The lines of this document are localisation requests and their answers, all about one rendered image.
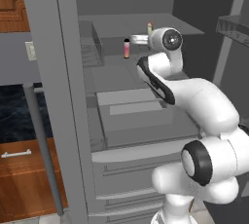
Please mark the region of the grey fridge drawer front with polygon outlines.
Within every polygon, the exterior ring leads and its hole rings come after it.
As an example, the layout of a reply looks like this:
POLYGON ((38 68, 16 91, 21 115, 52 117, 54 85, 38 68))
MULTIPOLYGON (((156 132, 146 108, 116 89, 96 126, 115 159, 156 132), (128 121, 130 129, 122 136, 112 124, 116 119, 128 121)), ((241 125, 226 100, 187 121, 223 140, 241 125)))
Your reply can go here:
POLYGON ((180 160, 180 153, 185 144, 193 137, 171 140, 156 144, 113 149, 92 154, 95 172, 105 175, 126 172, 131 169, 157 166, 180 160))

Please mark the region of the pink bottle with black cap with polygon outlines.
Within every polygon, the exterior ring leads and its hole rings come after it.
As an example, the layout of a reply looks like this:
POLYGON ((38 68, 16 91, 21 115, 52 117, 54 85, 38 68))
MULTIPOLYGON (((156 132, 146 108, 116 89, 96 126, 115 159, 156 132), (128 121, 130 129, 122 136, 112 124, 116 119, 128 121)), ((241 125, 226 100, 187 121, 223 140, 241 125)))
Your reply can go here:
POLYGON ((124 58, 129 58, 130 55, 130 41, 128 38, 124 39, 124 58))

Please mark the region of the grey fridge shelf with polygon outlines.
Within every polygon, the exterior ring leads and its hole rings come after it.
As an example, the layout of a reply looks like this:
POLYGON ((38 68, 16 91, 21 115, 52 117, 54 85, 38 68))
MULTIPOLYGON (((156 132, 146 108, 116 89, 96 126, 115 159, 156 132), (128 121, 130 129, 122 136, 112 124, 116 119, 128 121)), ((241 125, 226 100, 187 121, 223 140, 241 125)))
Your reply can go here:
POLYGON ((100 38, 146 34, 149 22, 154 29, 173 27, 182 35, 202 34, 201 30, 167 13, 79 16, 79 20, 91 22, 100 38))

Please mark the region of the white wall socket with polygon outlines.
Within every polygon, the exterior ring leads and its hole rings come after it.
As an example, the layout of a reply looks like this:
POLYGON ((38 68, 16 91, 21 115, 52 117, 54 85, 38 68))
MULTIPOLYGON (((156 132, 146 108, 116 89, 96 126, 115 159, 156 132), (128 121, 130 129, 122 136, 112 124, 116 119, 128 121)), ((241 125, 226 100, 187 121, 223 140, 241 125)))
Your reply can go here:
POLYGON ((27 52, 28 59, 30 61, 35 60, 36 59, 36 53, 35 53, 34 44, 32 42, 26 42, 25 47, 26 47, 26 52, 27 52))

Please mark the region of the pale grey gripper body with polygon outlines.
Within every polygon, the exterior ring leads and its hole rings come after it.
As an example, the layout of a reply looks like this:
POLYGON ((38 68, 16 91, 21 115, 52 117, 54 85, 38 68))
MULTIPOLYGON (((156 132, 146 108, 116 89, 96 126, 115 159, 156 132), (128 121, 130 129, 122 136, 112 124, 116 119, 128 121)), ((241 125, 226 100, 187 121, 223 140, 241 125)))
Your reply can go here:
POLYGON ((147 45, 148 44, 148 35, 136 34, 130 36, 130 42, 134 45, 147 45))

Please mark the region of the grey door shelf bin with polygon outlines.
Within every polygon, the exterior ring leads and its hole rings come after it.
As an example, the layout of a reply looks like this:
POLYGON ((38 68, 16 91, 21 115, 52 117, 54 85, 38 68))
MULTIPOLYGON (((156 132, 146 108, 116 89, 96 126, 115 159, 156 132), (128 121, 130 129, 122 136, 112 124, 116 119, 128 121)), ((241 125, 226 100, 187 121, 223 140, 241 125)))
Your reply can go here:
POLYGON ((219 17, 216 31, 249 48, 249 26, 240 22, 240 15, 219 17))

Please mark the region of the brown wooden wall cupboard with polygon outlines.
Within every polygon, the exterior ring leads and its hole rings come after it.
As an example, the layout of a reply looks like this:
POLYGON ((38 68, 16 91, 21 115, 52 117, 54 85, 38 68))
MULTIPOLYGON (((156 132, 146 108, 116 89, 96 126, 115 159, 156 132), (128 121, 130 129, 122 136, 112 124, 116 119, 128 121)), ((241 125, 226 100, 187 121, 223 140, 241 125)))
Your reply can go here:
POLYGON ((0 0, 0 33, 29 31, 24 0, 0 0))

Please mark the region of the dark grey fridge door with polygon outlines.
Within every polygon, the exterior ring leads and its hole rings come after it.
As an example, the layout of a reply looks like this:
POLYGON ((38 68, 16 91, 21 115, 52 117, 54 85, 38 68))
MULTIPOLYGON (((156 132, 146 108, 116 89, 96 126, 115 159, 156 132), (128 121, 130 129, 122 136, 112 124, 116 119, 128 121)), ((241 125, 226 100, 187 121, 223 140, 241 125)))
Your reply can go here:
MULTIPOLYGON (((229 16, 235 15, 249 26, 249 0, 233 0, 229 16)), ((249 48, 224 36, 213 82, 236 107, 240 124, 249 129, 249 48)))

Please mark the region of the brown wooden drawer front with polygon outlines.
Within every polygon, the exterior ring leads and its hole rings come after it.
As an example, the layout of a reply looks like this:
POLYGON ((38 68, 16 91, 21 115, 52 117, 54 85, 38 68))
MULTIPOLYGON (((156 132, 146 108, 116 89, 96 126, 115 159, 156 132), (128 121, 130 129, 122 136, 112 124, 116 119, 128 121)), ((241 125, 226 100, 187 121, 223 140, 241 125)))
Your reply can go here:
POLYGON ((0 223, 56 213, 37 140, 0 144, 0 223), (5 152, 31 155, 2 159, 5 152))

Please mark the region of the grey fridge crisper box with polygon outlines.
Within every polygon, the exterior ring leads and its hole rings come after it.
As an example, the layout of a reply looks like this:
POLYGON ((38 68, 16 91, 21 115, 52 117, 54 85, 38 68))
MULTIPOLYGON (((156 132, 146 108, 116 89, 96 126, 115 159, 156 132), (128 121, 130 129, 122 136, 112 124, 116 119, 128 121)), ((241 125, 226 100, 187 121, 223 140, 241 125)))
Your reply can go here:
POLYGON ((196 136, 197 126, 174 105, 150 89, 97 93, 109 147, 196 136))

